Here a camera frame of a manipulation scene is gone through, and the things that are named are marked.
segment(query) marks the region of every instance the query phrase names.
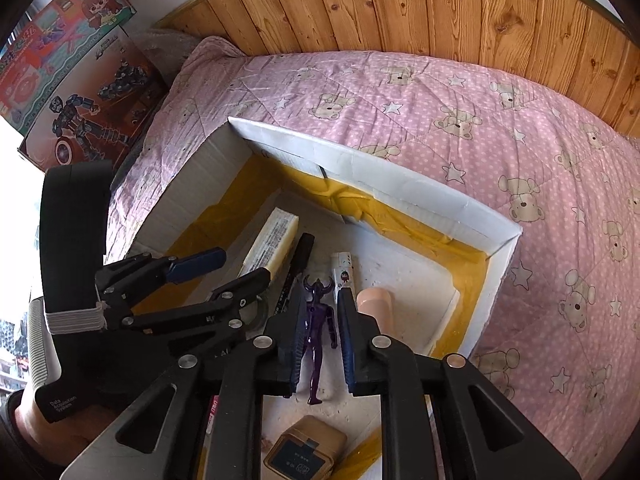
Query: white lighter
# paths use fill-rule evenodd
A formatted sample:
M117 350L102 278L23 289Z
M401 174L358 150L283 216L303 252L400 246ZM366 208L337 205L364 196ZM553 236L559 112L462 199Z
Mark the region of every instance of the white lighter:
M331 255L331 268L334 275L334 301L338 304L338 292L344 286L351 289L353 297L356 297L356 287L353 279L353 264L351 253L334 253Z

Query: white elastic band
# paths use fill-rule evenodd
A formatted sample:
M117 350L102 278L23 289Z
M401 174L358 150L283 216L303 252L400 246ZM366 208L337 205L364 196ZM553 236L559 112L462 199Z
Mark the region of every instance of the white elastic band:
M51 335L76 334L78 332L93 332L107 326L103 311L104 301L98 301L95 308L84 310L65 310L64 312L45 312L47 328Z

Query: pink bedspread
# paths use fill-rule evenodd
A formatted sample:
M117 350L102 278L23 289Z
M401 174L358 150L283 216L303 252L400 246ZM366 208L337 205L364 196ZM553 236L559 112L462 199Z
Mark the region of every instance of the pink bedspread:
M627 140L497 70L378 52L247 58L209 38L114 196L109 260L229 115L387 158L520 222L474 359L583 478L606 469L640 416L640 153Z

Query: purple figurine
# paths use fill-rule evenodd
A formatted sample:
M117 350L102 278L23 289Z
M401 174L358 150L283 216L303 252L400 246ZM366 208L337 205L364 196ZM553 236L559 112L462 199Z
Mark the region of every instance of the purple figurine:
M313 285L309 285L305 276L303 281L305 288L311 292L311 301L306 302L306 333L303 354L311 348L314 359L314 371L311 374L309 385L309 404L321 404L322 400L316 396L318 394L318 383L320 382L320 368L322 367L322 326L326 319L329 323L329 336L331 337L331 348L338 348L338 338L335 335L334 310L327 304L320 303L325 294L334 290L334 280L324 286L320 279L315 280Z

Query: figurine horn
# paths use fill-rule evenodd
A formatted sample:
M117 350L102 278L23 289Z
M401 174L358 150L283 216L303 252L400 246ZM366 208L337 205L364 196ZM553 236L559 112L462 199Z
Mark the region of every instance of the figurine horn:
M322 294L328 294L334 290L335 282L333 278L329 278L329 285L322 288Z

